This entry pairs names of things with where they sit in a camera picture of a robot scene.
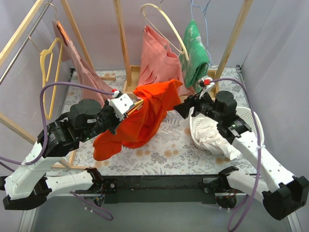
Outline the orange t-shirt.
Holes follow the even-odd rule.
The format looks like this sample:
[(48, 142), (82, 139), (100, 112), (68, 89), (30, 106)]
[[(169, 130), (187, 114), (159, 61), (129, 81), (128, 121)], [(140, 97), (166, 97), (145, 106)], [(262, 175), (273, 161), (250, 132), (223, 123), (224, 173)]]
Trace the orange t-shirt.
[(134, 94), (143, 99), (135, 110), (117, 128), (116, 135), (106, 131), (93, 142), (93, 158), (107, 160), (121, 152), (122, 147), (139, 148), (154, 137), (167, 112), (181, 103), (178, 90), (183, 84), (178, 80), (139, 86)]

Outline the yellow plastic hanger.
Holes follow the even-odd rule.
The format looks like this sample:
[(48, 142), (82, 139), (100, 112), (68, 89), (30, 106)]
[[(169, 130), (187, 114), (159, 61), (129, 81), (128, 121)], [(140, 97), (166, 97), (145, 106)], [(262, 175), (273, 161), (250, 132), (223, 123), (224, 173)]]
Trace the yellow plastic hanger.
[(136, 110), (142, 107), (144, 103), (144, 100), (139, 100), (138, 102), (135, 102), (133, 105), (133, 108), (130, 109), (128, 112), (126, 112), (126, 118), (128, 118), (132, 113), (134, 113)]

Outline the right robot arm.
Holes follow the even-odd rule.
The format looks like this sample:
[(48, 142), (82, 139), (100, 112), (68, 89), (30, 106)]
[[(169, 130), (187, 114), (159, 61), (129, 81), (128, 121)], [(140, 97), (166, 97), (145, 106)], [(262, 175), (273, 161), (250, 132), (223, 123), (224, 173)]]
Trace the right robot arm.
[(218, 132), (254, 166), (256, 177), (230, 166), (219, 172), (224, 192), (240, 190), (261, 202), (276, 220), (282, 220), (307, 203), (309, 181), (284, 168), (263, 146), (247, 122), (237, 114), (232, 93), (220, 91), (215, 100), (208, 93), (190, 95), (174, 107), (183, 118), (202, 114), (217, 122)]

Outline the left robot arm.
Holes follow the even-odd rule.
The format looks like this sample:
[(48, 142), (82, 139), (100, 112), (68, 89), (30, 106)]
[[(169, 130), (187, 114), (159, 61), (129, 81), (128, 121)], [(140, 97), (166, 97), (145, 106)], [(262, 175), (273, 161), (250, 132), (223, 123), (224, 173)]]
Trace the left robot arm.
[(114, 133), (127, 111), (122, 103), (122, 99), (112, 99), (101, 106), (96, 100), (82, 100), (47, 125), (47, 134), (40, 133), (21, 166), (10, 176), (0, 178), (0, 189), (6, 192), (4, 209), (31, 210), (53, 196), (71, 191), (100, 192), (106, 182), (96, 168), (58, 177), (47, 177), (46, 173), (78, 149), (81, 142), (105, 131)]

